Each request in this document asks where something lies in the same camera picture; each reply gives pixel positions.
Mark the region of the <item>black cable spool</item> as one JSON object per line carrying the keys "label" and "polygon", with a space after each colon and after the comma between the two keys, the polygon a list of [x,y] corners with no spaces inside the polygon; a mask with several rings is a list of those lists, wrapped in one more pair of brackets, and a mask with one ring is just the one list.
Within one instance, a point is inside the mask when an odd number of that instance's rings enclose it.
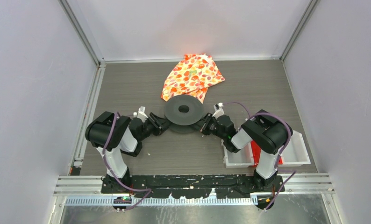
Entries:
{"label": "black cable spool", "polygon": [[186,134],[195,131],[193,125],[204,115],[203,104],[195,97],[178,95],[170,98],[164,105],[165,118],[171,122],[169,129]]}

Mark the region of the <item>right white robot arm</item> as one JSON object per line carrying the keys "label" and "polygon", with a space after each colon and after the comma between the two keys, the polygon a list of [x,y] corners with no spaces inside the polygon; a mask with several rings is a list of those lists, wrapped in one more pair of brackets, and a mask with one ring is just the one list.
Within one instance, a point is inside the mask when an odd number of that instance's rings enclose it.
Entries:
{"label": "right white robot arm", "polygon": [[239,129],[228,115],[214,117],[208,113],[192,128],[203,135],[214,135],[223,140],[226,149],[239,152],[251,142],[260,148],[260,159],[253,173],[253,186],[267,191],[278,173],[279,157],[289,144],[293,129],[275,114],[260,110],[247,119]]}

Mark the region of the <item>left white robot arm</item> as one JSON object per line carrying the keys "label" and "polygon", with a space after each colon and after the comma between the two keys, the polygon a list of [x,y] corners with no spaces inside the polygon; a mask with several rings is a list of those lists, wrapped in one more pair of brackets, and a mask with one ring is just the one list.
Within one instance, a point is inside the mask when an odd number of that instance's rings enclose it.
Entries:
{"label": "left white robot arm", "polygon": [[86,128],[85,139],[98,150],[105,163],[104,184],[112,185],[119,193],[126,193],[132,180],[122,156],[138,156],[143,140],[163,134],[171,125],[168,119],[152,112],[147,115],[143,108],[131,116],[103,112],[92,121]]}

